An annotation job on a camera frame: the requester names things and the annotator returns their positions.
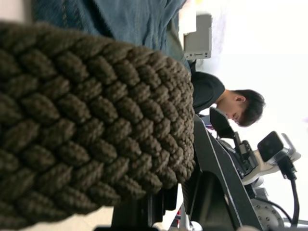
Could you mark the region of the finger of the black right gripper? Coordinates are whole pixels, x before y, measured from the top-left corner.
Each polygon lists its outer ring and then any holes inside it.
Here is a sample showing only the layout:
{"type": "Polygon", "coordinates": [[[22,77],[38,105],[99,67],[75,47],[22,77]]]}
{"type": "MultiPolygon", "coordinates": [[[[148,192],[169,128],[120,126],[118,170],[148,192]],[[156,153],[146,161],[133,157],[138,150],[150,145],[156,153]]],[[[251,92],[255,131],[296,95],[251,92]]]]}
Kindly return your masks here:
{"type": "Polygon", "coordinates": [[[226,116],[217,108],[209,110],[210,123],[220,138],[233,139],[234,131],[231,128],[226,116]]]}

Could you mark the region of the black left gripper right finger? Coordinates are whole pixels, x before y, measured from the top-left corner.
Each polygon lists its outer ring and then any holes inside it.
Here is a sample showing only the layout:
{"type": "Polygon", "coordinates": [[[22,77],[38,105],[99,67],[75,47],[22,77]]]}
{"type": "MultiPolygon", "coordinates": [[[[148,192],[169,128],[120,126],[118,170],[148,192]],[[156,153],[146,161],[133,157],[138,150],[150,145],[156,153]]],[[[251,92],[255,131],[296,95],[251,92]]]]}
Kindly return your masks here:
{"type": "Polygon", "coordinates": [[[194,117],[194,171],[182,185],[185,212],[203,230],[259,228],[259,219],[229,154],[194,117]]]}

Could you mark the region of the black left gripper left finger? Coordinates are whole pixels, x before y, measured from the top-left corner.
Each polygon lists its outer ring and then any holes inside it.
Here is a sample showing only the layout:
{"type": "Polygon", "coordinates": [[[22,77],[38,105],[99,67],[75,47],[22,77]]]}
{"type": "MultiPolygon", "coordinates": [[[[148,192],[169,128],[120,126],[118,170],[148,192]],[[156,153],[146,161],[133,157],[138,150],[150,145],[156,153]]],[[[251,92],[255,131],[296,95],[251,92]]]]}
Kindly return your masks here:
{"type": "Polygon", "coordinates": [[[112,227],[151,227],[163,221],[167,211],[176,209],[178,186],[161,189],[140,200],[127,201],[113,210],[112,227]]]}

